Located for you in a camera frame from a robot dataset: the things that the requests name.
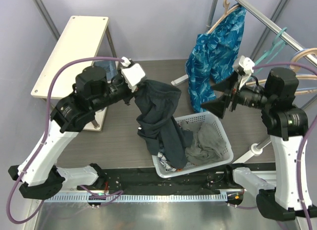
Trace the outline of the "dark navy shorts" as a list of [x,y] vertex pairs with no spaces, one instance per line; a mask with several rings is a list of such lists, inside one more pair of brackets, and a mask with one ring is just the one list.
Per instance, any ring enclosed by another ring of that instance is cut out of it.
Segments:
[[158,155],[161,148],[172,167],[182,169],[187,164],[185,149],[192,145],[193,132],[180,128],[173,114],[178,106],[181,90],[154,80],[144,81],[135,93],[135,103],[141,114],[138,136],[146,142],[151,155]]

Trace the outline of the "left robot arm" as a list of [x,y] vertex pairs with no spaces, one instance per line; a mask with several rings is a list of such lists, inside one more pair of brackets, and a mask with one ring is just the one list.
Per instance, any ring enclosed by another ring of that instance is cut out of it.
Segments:
[[98,164],[60,168],[56,166],[57,159],[84,127],[94,121],[97,111],[121,100],[128,103],[145,76],[138,63],[119,68],[110,82],[106,70],[100,66],[89,66],[78,74],[72,93],[62,98],[48,116],[45,131],[31,154],[22,164],[8,170],[13,180],[22,183],[21,195],[46,200],[62,189],[80,185],[102,189],[106,175]]

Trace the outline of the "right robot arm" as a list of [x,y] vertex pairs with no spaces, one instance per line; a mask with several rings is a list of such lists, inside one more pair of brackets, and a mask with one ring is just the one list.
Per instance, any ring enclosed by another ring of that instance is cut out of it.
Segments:
[[275,67],[268,74],[264,86],[242,84],[246,73],[238,69],[226,80],[213,86],[222,92],[220,98],[205,102],[201,107],[218,118],[226,109],[237,105],[259,109],[274,149],[276,184],[269,184],[243,164],[226,167],[224,183],[246,189],[255,199],[261,215],[276,221],[290,221],[296,217],[315,218],[308,189],[302,154],[309,133],[305,111],[293,104],[299,81],[295,72]]

